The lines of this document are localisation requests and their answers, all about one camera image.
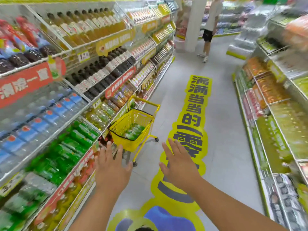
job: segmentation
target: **supermarket aisle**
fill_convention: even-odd
[[[161,104],[152,131],[160,142],[151,140],[143,148],[137,160],[138,166],[133,169],[129,185],[114,207],[111,220],[120,211],[140,209],[153,197],[150,186],[159,170],[158,163],[163,152],[161,142],[166,141],[172,123],[181,112],[186,96],[184,90],[191,74],[213,79],[212,94],[206,107],[208,153],[203,159],[206,164],[203,177],[230,196],[264,213],[246,132],[231,82],[235,66],[243,61],[225,55],[233,38],[215,38],[207,63],[202,63],[202,59],[195,56],[196,53],[176,53],[175,61],[150,100]],[[202,46],[202,42],[199,42],[197,53],[201,52]],[[144,110],[149,113],[153,111],[148,106]],[[198,211],[197,215],[206,231],[217,230],[202,211]]]

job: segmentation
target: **yellow shopping basket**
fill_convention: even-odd
[[[149,102],[147,100],[141,99],[136,96],[132,96],[130,98],[135,99],[136,101],[145,102],[147,104],[156,106],[157,109],[154,113],[154,115],[148,114],[144,111],[138,110],[138,109],[131,109],[129,112],[124,114],[121,118],[119,118],[113,125],[110,126],[109,130],[111,132],[113,141],[116,145],[122,145],[123,149],[133,152],[137,149],[137,147],[142,143],[141,147],[137,151],[133,162],[134,167],[137,166],[136,158],[139,154],[140,150],[142,149],[143,145],[147,141],[148,138],[152,137],[155,139],[156,142],[159,141],[157,136],[151,135],[153,123],[155,120],[156,113],[160,109],[159,104],[154,104],[152,102]],[[130,140],[128,138],[122,137],[123,133],[128,130],[132,124],[138,124],[144,127],[144,130],[141,132],[141,134],[138,136],[135,140]]]

